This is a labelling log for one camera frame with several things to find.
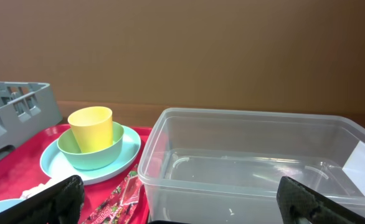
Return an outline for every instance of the gray dish rack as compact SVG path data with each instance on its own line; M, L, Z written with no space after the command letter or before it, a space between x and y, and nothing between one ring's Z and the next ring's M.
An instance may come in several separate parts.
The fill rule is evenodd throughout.
M0 82L0 159L61 120L48 83Z

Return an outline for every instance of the white napkin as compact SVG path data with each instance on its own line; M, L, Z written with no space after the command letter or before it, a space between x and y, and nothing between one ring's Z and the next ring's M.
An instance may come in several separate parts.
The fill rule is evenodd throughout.
M22 195L20 197L20 199L28 199L31 198L32 196L42 192L45 189L48 189L49 187L54 186L55 184L58 184L59 182L61 182L64 179L50 179L47 183L45 184L39 184L37 187L33 187L30 190L25 190L22 192Z

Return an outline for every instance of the brown wall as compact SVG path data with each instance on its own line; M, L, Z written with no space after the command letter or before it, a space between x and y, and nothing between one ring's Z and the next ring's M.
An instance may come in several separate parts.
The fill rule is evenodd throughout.
M0 0L0 81L62 101L365 113L365 1Z

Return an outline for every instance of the snack wrapper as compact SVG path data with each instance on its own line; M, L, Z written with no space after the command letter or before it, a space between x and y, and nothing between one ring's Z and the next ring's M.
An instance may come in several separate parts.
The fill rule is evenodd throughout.
M142 186L137 173L138 165L112 191L111 195L82 224L128 224L140 199Z

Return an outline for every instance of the cup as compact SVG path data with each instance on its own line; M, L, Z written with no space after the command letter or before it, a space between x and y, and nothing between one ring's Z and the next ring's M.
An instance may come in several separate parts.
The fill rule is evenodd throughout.
M68 122L82 153L97 152L113 143L112 110L92 106L73 112Z

